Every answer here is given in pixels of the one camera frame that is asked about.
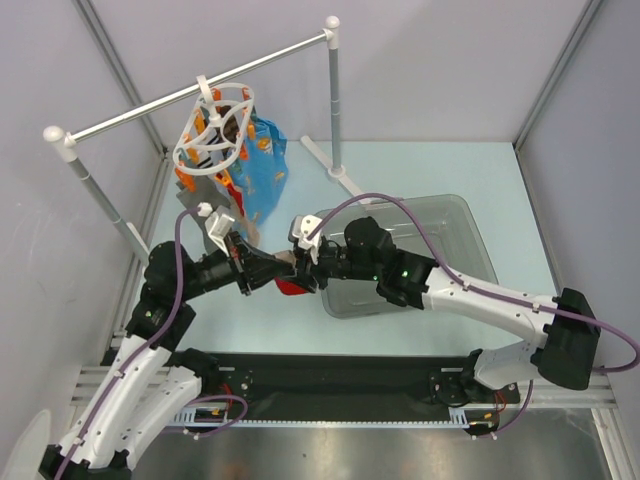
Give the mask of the red reindeer sock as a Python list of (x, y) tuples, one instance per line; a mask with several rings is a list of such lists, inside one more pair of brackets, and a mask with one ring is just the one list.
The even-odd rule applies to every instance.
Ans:
[[(278, 260), (286, 262), (292, 268), (296, 267), (296, 257), (292, 251), (280, 251), (275, 253), (274, 256)], [(312, 293), (310, 287), (297, 277), (296, 272), (276, 277), (275, 283), (280, 292), (286, 296), (298, 296)]]
[(230, 196), (232, 214), (239, 225), (239, 231), (244, 234), (250, 245), (258, 247), (261, 239), (260, 233), (256, 224), (251, 222), (246, 215), (241, 192), (233, 185), (229, 185), (227, 190)]

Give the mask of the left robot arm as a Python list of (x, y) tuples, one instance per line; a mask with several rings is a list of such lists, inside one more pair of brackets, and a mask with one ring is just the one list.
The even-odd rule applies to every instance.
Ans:
[(64, 437), (47, 446), (45, 479), (128, 479), (141, 455), (191, 404), (224, 406), (221, 428), (243, 420), (245, 398), (225, 389), (217, 359), (177, 349), (196, 313), (189, 300), (235, 284), (248, 295), (295, 271), (288, 253), (268, 254), (237, 232), (221, 248), (192, 260), (178, 239), (150, 254), (138, 304), (108, 373)]

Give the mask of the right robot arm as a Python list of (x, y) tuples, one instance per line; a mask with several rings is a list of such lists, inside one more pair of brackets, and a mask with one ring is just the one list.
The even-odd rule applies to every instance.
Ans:
[(518, 337), (515, 344), (469, 354), (461, 375), (469, 399), (484, 401), (509, 384), (538, 378), (587, 389), (600, 331), (577, 320), (592, 314), (580, 292), (534, 296), (465, 275), (398, 248), (371, 217), (350, 222), (343, 244), (323, 238), (320, 223), (313, 215), (298, 216), (290, 227), (300, 287), (314, 292), (331, 280), (369, 281), (390, 304), (462, 315)]

